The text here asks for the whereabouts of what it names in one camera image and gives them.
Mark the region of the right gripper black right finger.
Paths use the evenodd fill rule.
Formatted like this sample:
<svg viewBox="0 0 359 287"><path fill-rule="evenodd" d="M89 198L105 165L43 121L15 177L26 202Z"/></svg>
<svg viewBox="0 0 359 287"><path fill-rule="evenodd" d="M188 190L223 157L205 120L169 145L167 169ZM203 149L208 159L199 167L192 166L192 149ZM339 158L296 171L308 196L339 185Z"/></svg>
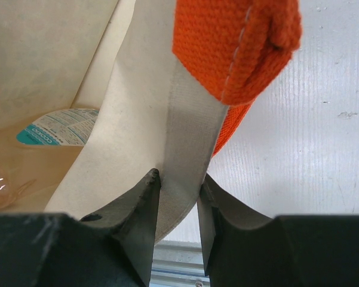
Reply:
<svg viewBox="0 0 359 287"><path fill-rule="evenodd" d="M268 218L209 176L197 206L211 286L359 286L359 215Z"/></svg>

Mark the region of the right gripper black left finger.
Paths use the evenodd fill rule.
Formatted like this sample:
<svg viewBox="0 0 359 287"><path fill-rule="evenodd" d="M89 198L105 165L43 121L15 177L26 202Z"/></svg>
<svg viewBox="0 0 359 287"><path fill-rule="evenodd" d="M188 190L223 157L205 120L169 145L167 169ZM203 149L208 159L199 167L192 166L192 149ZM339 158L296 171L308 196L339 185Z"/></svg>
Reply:
<svg viewBox="0 0 359 287"><path fill-rule="evenodd" d="M0 286L148 286L161 181L76 220L65 213L0 213Z"/></svg>

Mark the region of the beige canvas bag orange handles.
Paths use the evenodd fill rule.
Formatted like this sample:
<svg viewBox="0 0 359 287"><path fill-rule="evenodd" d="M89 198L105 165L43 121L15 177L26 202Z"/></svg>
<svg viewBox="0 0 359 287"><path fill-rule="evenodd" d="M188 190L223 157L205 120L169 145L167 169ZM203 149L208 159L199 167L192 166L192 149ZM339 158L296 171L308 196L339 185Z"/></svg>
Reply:
<svg viewBox="0 0 359 287"><path fill-rule="evenodd" d="M301 34L297 1L0 1L0 212L80 219L156 168L162 240ZM99 111L84 146L16 139L74 108Z"/></svg>

